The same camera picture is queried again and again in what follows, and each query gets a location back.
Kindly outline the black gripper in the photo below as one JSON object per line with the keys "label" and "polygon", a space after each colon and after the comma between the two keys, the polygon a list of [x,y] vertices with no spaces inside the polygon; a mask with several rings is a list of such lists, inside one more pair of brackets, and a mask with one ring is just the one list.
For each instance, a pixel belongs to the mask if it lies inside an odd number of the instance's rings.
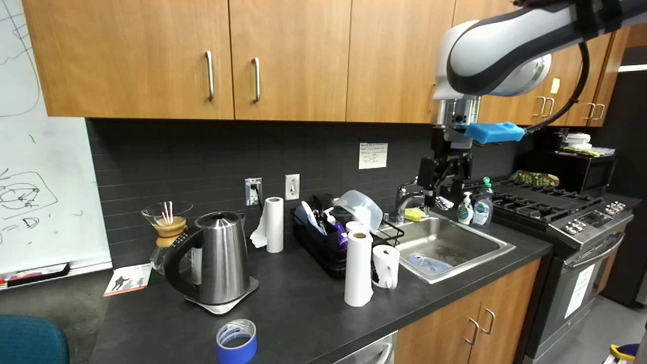
{"label": "black gripper", "polygon": [[430,151],[421,158],[418,186],[460,202],[472,175],[472,154],[454,150],[441,130],[430,132]]}

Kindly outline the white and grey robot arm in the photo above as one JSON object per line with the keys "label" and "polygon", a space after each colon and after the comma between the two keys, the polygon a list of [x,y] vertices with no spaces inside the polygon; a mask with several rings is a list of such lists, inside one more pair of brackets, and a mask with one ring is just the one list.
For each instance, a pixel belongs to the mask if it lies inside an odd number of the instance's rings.
{"label": "white and grey robot arm", "polygon": [[[429,191],[460,202],[472,175],[474,143],[509,143],[561,120],[582,95],[590,76],[588,41],[644,25],[647,0],[516,0],[516,10],[449,29],[437,57],[439,103]],[[551,73],[553,54],[576,47],[581,76],[571,99],[547,122],[522,130],[512,122],[479,123],[479,102],[517,97]]]}

